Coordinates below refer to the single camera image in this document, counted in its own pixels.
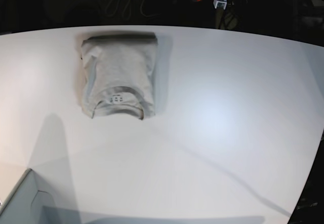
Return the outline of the beige t-shirt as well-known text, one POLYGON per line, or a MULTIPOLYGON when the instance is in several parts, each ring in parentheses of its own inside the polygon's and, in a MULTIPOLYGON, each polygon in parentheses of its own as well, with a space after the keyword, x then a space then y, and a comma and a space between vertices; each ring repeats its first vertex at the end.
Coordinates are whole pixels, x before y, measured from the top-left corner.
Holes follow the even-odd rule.
POLYGON ((90 118, 125 113, 140 120, 155 115, 153 76, 158 41, 154 33, 93 36, 80 52, 85 76, 81 96, 90 118))

